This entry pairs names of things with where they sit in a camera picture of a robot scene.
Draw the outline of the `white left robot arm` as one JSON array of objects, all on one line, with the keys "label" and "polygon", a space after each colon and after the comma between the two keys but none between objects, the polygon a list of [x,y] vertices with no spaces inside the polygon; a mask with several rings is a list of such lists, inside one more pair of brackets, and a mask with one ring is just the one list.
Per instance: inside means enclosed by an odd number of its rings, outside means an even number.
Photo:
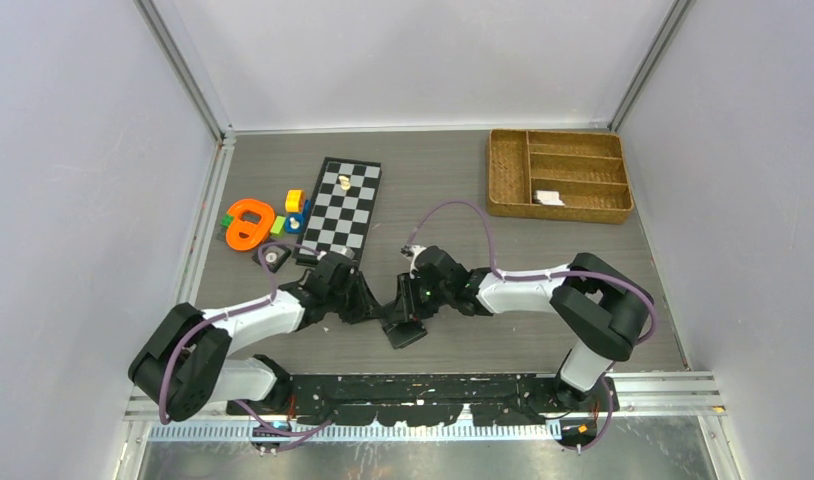
[{"label": "white left robot arm", "polygon": [[299,280],[263,297],[223,309],[174,306],[132,360],[128,377],[157,404],[164,424],[185,421],[215,402],[281,413],[293,395],[291,375],[265,355],[236,360],[234,354],[328,314],[364,321],[376,308],[352,251],[338,247],[319,254]]}]

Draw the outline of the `black leather card holder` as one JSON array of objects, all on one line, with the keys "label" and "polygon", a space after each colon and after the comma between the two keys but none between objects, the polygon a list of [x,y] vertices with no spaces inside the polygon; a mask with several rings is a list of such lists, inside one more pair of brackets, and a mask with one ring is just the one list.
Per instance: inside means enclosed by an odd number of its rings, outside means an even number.
[{"label": "black leather card holder", "polygon": [[427,335],[427,329],[406,301],[393,301],[382,307],[382,330],[394,349],[403,349]]}]

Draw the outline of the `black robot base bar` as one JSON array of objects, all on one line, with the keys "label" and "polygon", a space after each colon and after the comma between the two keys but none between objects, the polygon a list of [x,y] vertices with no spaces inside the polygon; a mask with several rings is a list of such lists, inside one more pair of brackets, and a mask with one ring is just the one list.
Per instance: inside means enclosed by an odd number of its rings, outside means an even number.
[{"label": "black robot base bar", "polygon": [[260,401],[229,402],[227,413],[253,410],[303,425],[409,427],[451,425],[469,414],[479,427],[539,425],[548,419],[617,411],[611,379],[578,398],[560,394],[553,375],[399,374],[293,375]]}]

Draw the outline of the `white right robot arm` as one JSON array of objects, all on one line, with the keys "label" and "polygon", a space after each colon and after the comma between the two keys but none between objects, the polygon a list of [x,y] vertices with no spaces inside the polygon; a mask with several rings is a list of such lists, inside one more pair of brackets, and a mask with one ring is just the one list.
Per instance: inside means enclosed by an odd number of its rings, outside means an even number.
[{"label": "white right robot arm", "polygon": [[468,270],[436,246],[407,245],[402,253],[410,261],[399,292],[407,319],[424,320],[442,306],[464,316],[558,315],[577,336],[553,385],[567,410],[588,403],[605,373],[627,361],[656,327],[651,295],[591,253],[532,271]]}]

